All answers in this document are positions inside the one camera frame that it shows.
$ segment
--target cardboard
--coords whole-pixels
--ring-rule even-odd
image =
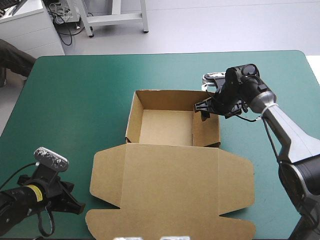
[[[90,192],[120,208],[87,212],[95,239],[253,238],[251,222],[220,216],[254,203],[254,170],[250,161],[217,148],[217,115],[202,122],[194,113],[194,104],[207,97],[202,91],[134,93],[127,144],[94,156]]]
[[[134,93],[125,137],[129,143],[218,147],[219,118],[206,121],[194,105],[208,94],[186,90],[139,90]]]
[[[255,234],[251,222],[219,216],[254,202],[253,165],[219,148],[127,143],[97,152],[90,192],[120,207],[87,213],[97,240],[251,240]]]

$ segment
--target wire bundle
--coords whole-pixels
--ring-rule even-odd
[[[73,36],[80,34],[85,29],[85,27],[82,27],[82,29],[78,32],[71,32],[71,30],[67,24],[68,19],[72,16],[70,8],[68,8],[66,6],[62,6],[61,3],[60,4],[59,3],[50,3],[48,6],[48,14],[52,17],[52,23],[54,25],[56,32],[59,35],[59,38],[61,39],[61,42],[66,46],[70,46],[73,43],[73,38],[72,38]],[[68,31],[67,33],[59,31],[58,26],[62,25],[62,24],[65,25],[65,27]],[[63,36],[70,36],[70,42],[66,43],[63,40]]]

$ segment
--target white metal frame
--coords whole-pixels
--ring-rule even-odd
[[[88,16],[84,0],[76,0],[85,31],[89,37],[93,37],[94,26],[118,25],[126,23],[143,23],[143,31],[149,32],[146,1],[140,0],[141,12],[121,14],[121,0],[112,0],[112,14],[102,16]]]

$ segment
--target yellow tape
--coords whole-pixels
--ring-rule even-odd
[[[41,190],[37,186],[35,186],[35,185],[26,185],[25,187],[30,188],[30,189],[32,189],[34,191],[37,202],[41,202],[44,199],[43,196],[42,196]]]

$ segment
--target person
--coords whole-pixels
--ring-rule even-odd
[[[36,59],[0,39],[0,87],[6,84],[6,69],[28,77]]]

